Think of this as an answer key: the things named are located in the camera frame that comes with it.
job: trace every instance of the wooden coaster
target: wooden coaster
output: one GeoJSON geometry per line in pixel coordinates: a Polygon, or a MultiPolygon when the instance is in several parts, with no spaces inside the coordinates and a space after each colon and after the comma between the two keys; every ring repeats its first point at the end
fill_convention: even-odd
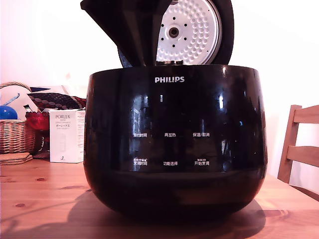
{"type": "Polygon", "coordinates": [[[23,164],[32,159],[33,157],[29,153],[2,154],[0,155],[0,165],[23,164]]]}
{"type": "Polygon", "coordinates": [[[28,159],[21,159],[21,160],[15,160],[15,162],[12,162],[12,161],[5,161],[5,162],[1,162],[1,166],[3,165],[18,165],[18,164],[23,164],[23,163],[26,163],[26,162],[29,162],[30,160],[32,160],[33,158],[28,158],[28,159]]]}
{"type": "Polygon", "coordinates": [[[16,159],[24,159],[27,158],[30,153],[8,153],[8,154],[0,154],[0,161],[7,160],[16,160],[16,159]]]}

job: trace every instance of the wicker basket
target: wicker basket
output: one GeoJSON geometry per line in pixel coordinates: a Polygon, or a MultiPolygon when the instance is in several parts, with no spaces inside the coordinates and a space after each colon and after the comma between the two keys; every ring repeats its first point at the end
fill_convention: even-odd
{"type": "MultiPolygon", "coordinates": [[[[31,92],[29,86],[19,82],[8,82],[0,85],[0,89],[7,86],[21,86],[31,92]]],[[[25,120],[0,120],[0,154],[5,153],[33,153],[40,149],[41,141],[37,133],[25,124],[25,120]]]]}

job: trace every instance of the wooden table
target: wooden table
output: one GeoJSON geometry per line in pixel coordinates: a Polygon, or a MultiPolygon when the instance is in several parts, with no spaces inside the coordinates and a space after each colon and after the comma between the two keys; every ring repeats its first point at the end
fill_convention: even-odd
{"type": "Polygon", "coordinates": [[[105,207],[83,164],[32,160],[1,167],[1,239],[318,239],[319,202],[267,176],[254,200],[225,222],[143,225],[105,207]]]}

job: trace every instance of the blue ball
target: blue ball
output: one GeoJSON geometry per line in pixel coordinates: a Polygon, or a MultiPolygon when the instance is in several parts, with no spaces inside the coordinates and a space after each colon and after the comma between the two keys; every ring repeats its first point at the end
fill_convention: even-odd
{"type": "Polygon", "coordinates": [[[9,106],[0,106],[0,120],[17,120],[18,114],[9,106]]]}

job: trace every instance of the philips logo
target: philips logo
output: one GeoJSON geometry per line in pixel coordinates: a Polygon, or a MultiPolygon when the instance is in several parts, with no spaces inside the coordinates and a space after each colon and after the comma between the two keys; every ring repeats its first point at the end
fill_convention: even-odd
{"type": "Polygon", "coordinates": [[[155,83],[176,83],[176,82],[184,82],[184,76],[182,77],[155,77],[155,83]]]}

